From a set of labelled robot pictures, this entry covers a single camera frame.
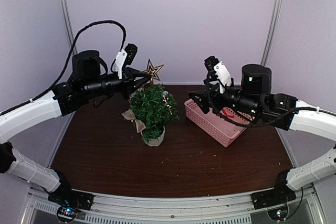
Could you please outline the gold star ornament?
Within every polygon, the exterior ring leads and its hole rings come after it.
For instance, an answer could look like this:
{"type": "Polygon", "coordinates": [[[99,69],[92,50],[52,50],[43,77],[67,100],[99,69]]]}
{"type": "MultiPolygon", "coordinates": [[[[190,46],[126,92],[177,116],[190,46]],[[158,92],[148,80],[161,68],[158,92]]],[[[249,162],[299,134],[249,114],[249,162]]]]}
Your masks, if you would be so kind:
{"type": "Polygon", "coordinates": [[[147,66],[145,70],[142,70],[142,73],[149,74],[153,80],[161,81],[159,77],[159,72],[164,67],[164,64],[154,66],[151,59],[148,59],[147,66]]]}

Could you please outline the gold glitter berry sprig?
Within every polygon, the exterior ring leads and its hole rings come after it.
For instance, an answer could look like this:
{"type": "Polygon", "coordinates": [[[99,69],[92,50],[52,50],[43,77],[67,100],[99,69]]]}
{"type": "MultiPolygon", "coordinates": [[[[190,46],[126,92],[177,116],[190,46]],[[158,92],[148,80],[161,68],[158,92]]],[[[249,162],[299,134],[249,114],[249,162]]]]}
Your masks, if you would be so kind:
{"type": "Polygon", "coordinates": [[[173,115],[172,106],[169,104],[169,98],[167,96],[168,96],[168,92],[163,91],[162,98],[163,98],[163,102],[165,104],[165,107],[167,107],[167,109],[169,110],[170,115],[173,115]]]}

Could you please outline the small green christmas tree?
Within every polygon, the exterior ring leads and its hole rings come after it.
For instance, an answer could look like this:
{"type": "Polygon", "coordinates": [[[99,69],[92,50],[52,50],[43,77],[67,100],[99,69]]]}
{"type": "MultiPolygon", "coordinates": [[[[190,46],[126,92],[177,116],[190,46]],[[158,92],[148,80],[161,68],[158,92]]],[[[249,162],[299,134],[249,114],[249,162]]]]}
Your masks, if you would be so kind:
{"type": "Polygon", "coordinates": [[[160,146],[164,140],[166,125],[179,119],[174,96],[171,93],[167,96],[173,112],[170,115],[163,102],[163,91],[166,91],[164,86],[149,86],[137,90],[130,100],[130,109],[146,126],[141,134],[142,140],[150,147],[160,146]]]}

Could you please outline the pink plastic basket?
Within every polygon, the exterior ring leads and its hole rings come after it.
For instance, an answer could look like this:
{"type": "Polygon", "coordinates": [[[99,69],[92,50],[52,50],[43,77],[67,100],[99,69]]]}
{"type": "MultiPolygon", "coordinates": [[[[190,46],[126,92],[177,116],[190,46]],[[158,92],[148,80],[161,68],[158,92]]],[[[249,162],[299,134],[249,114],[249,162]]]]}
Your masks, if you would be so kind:
{"type": "Polygon", "coordinates": [[[184,106],[186,117],[224,147],[228,147],[246,129],[221,119],[212,109],[204,114],[192,99],[185,101],[184,106]]]}

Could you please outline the burlap ribbon bow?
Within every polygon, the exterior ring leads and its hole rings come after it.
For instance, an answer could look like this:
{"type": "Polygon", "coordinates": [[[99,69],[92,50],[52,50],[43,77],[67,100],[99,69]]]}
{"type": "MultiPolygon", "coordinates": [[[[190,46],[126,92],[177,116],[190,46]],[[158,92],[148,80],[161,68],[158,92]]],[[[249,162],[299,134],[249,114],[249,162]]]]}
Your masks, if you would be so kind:
{"type": "Polygon", "coordinates": [[[142,132],[146,129],[145,124],[136,118],[134,112],[131,109],[122,113],[124,119],[131,121],[135,124],[136,132],[142,134],[142,132]]]}

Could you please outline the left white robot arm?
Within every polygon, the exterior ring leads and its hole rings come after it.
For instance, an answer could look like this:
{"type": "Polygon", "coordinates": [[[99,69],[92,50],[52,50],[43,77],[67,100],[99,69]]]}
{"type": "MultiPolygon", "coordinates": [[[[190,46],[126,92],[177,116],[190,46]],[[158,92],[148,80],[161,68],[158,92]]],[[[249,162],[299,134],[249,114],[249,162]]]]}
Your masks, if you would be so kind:
{"type": "Polygon", "coordinates": [[[121,49],[109,69],[96,50],[86,50],[72,57],[68,81],[52,87],[36,100],[28,101],[10,112],[1,113],[1,173],[13,174],[41,186],[64,205],[76,197],[61,173],[22,155],[9,140],[18,133],[44,121],[75,112],[91,99],[121,93],[124,99],[149,81],[150,76],[130,67],[138,48],[128,44],[121,49]]]}

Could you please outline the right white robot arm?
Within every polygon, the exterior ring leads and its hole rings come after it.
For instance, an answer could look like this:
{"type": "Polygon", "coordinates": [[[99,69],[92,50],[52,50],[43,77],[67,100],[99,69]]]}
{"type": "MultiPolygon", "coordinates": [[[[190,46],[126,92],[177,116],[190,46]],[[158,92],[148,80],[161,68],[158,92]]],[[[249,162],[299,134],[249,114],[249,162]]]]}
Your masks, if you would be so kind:
{"type": "Polygon", "coordinates": [[[273,94],[270,68],[254,63],[244,65],[241,85],[237,88],[222,61],[210,56],[204,65],[207,69],[205,91],[188,94],[203,113],[213,112],[239,127],[271,125],[335,140],[335,113],[291,95],[273,94]]]}

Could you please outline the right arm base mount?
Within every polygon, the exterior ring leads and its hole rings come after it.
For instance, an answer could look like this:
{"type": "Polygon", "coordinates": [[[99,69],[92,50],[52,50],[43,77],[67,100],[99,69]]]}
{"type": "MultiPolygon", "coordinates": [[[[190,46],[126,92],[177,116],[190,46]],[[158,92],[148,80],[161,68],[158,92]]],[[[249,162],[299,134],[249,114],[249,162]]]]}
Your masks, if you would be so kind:
{"type": "Polygon", "coordinates": [[[287,186],[288,173],[289,170],[285,170],[277,175],[273,189],[251,194],[254,209],[267,208],[268,217],[276,222],[289,218],[288,203],[297,198],[295,191],[287,186]]]}

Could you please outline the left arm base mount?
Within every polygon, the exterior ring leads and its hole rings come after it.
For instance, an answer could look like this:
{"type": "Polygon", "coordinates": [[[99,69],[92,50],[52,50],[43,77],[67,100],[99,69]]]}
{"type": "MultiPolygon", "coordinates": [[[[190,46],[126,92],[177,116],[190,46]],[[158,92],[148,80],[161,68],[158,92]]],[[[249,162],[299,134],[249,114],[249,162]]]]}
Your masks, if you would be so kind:
{"type": "Polygon", "coordinates": [[[81,191],[73,190],[66,176],[55,170],[59,177],[60,185],[53,191],[44,191],[48,194],[48,200],[57,203],[60,207],[57,209],[56,216],[59,221],[69,223],[73,221],[81,210],[90,210],[93,204],[94,195],[81,191]]]}

